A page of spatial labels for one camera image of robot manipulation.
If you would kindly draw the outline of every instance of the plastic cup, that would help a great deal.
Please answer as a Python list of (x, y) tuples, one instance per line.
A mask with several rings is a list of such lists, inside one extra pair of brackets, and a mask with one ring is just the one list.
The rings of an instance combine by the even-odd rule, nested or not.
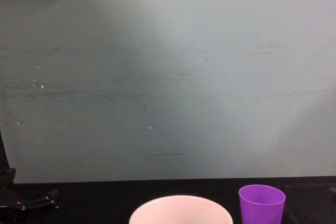
[(281, 224), (286, 195), (266, 185), (249, 185), (239, 190), (243, 224)]

